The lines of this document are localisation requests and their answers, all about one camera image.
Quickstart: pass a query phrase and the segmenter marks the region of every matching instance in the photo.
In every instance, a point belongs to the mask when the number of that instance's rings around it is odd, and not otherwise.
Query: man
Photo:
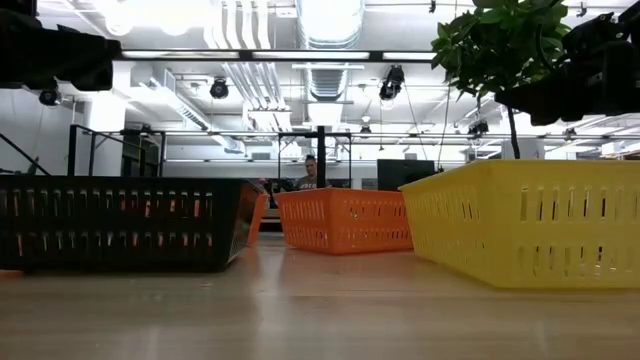
[[[315,189],[318,182],[318,163],[313,155],[307,155],[304,161],[304,167],[307,170],[307,176],[301,178],[296,183],[298,190]]]

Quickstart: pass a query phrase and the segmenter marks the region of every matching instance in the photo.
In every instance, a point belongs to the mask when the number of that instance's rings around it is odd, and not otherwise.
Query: plastic basket
[[[222,269],[259,194],[230,179],[2,176],[0,269]]]
[[[249,231],[249,244],[253,246],[258,242],[258,234],[260,234],[260,224],[262,223],[262,215],[269,199],[268,194],[262,194],[256,201],[256,208],[253,210],[253,221],[251,221],[251,230]]]
[[[481,161],[402,187],[415,252],[499,287],[640,285],[640,165]]]
[[[290,246],[333,255],[413,247],[399,192],[318,189],[276,200]]]

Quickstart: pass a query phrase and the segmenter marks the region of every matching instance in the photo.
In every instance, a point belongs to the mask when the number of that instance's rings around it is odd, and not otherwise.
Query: plant stem
[[[520,159],[520,146],[518,145],[518,134],[516,133],[516,119],[513,116],[513,109],[508,106],[509,127],[511,128],[511,146],[513,147],[513,157]]]

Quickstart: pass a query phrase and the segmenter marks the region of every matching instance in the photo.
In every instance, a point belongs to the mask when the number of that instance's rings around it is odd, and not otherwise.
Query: black basket
[[[0,176],[0,269],[220,270],[258,195],[232,179]]]

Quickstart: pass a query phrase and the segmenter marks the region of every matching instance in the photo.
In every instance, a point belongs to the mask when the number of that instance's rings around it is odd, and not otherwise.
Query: wooden table
[[[640,293],[499,291],[263,240],[225,273],[0,279],[0,360],[639,359]]]

